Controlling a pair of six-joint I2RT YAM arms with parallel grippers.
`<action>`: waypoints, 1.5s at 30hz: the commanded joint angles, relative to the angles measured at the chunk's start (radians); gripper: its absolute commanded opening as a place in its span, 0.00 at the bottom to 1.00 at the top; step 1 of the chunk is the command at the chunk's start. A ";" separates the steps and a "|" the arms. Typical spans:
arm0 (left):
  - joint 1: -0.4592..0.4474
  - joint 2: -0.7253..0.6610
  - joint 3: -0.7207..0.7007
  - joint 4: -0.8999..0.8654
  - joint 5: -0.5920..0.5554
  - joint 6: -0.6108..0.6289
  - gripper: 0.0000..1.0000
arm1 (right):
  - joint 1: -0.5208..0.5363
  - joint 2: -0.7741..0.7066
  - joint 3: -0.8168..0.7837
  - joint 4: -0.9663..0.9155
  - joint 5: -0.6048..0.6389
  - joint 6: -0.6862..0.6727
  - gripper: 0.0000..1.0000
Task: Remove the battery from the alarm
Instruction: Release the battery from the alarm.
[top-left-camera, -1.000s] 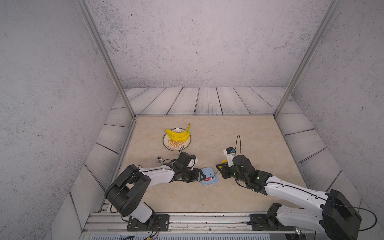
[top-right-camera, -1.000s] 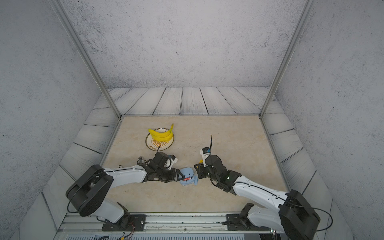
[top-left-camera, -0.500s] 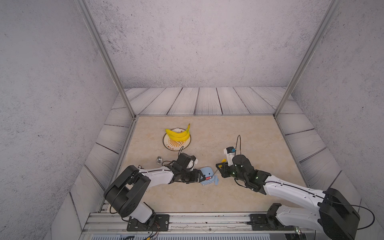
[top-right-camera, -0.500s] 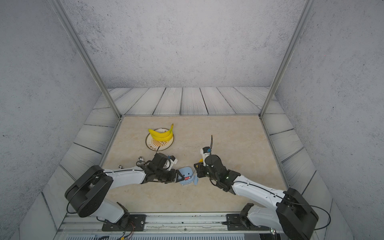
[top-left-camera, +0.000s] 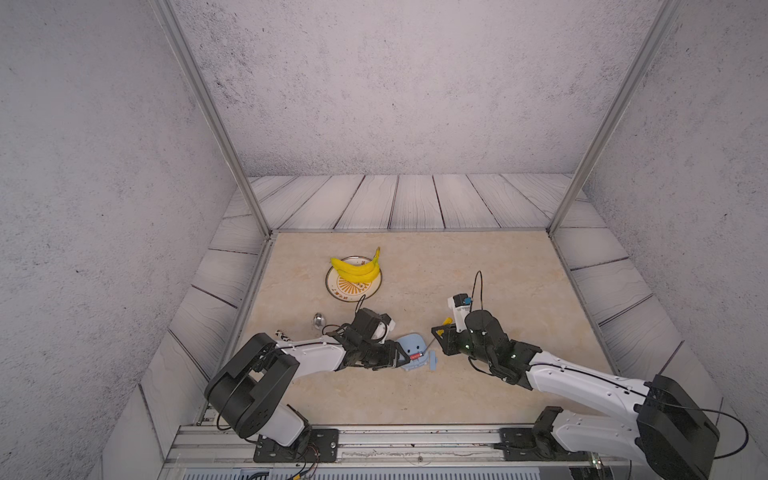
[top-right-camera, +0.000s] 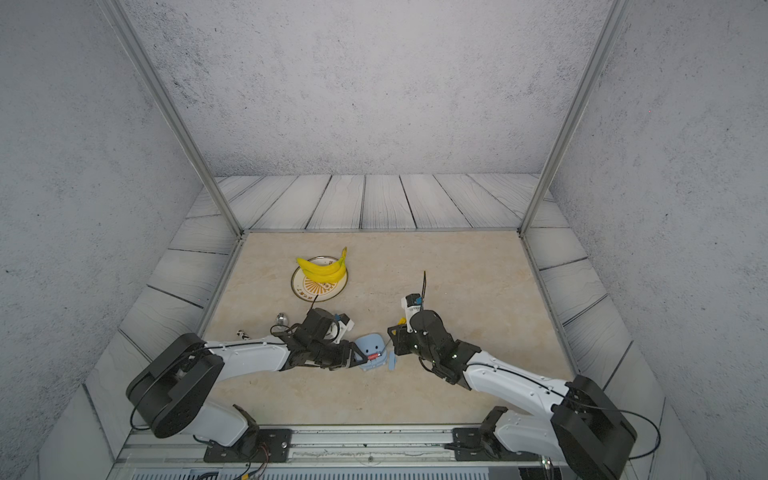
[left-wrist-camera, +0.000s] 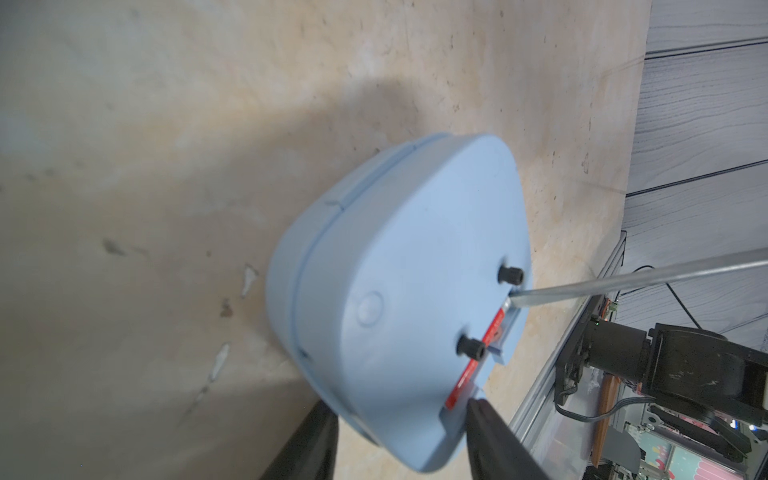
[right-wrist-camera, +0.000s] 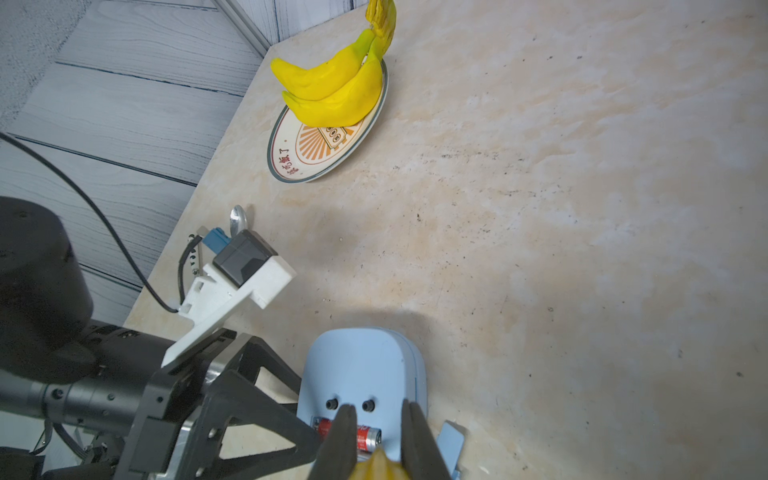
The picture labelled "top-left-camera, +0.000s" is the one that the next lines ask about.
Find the light blue battery cover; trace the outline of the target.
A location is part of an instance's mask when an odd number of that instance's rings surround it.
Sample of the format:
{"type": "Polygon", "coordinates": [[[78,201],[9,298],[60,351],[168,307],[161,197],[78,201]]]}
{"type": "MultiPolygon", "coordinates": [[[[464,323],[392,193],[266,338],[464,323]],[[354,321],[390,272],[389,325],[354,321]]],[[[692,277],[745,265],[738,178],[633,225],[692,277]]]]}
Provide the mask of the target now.
{"type": "Polygon", "coordinates": [[[435,371],[437,369],[437,353],[435,351],[430,350],[428,352],[428,363],[429,369],[431,371],[435,371]]]}

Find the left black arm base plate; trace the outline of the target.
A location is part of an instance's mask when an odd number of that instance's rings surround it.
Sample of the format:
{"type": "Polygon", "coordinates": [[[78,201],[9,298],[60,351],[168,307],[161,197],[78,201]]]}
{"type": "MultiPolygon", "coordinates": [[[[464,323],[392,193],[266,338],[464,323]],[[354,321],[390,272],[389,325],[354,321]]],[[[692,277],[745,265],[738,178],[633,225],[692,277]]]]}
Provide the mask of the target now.
{"type": "Polygon", "coordinates": [[[301,433],[290,445],[260,435],[255,443],[253,461],[263,463],[335,463],[340,431],[334,428],[313,428],[301,433]]]}

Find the light blue alarm clock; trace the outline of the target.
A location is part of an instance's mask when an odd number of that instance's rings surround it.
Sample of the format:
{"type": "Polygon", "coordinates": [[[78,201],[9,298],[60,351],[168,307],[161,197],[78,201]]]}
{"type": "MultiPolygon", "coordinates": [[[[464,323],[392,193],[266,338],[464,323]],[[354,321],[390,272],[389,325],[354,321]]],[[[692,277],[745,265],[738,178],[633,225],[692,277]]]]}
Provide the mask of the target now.
{"type": "Polygon", "coordinates": [[[415,353],[422,354],[422,356],[419,359],[411,360],[409,364],[400,367],[401,369],[405,371],[411,371],[411,370],[415,370],[415,369],[429,365],[428,363],[429,347],[425,342],[424,338],[420,334],[418,333],[407,334],[398,338],[396,342],[400,343],[410,355],[415,353]]]}

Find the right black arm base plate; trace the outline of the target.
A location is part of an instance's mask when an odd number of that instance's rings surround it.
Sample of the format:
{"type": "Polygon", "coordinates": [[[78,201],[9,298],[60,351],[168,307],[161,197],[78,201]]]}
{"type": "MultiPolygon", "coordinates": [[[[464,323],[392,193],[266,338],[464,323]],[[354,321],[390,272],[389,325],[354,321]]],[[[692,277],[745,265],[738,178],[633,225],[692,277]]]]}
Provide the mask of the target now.
{"type": "Polygon", "coordinates": [[[547,406],[532,427],[508,427],[499,430],[500,441],[492,448],[502,452],[505,461],[587,461],[590,454],[568,450],[553,435],[553,423],[564,409],[547,406]]]}

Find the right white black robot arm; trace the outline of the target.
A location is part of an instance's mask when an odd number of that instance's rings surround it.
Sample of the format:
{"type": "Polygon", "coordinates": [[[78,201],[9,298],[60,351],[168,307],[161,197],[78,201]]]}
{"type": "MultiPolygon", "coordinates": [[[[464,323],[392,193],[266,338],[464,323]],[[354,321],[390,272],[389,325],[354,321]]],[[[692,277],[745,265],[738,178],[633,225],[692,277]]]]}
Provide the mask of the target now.
{"type": "Polygon", "coordinates": [[[486,374],[526,390],[554,394],[594,410],[548,407],[534,427],[546,454],[594,452],[645,464],[663,479],[706,479],[720,439],[705,409],[674,379],[609,375],[510,339],[486,310],[431,333],[447,356],[486,364],[486,374]]]}

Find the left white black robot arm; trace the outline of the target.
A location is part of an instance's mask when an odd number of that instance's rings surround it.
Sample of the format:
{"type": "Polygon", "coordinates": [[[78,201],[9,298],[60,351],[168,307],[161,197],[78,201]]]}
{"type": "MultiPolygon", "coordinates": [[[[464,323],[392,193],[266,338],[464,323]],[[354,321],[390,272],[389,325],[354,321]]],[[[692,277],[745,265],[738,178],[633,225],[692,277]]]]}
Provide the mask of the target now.
{"type": "Polygon", "coordinates": [[[407,365],[411,354],[389,338],[394,327],[389,315],[360,307],[352,322],[314,340],[292,342],[258,333],[213,376],[205,399],[238,437],[247,441],[263,437],[298,455],[307,449],[312,427],[282,403],[289,386],[317,373],[407,365]]]}

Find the yellow handled screwdriver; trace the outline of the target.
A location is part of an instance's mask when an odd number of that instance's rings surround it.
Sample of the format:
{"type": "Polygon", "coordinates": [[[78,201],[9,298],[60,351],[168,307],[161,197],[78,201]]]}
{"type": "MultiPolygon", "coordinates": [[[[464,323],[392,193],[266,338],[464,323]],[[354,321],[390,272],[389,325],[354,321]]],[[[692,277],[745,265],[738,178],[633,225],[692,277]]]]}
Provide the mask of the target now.
{"type": "Polygon", "coordinates": [[[456,325],[451,319],[442,325],[432,327],[431,335],[433,340],[431,344],[438,345],[445,355],[454,355],[456,347],[456,325]]]}

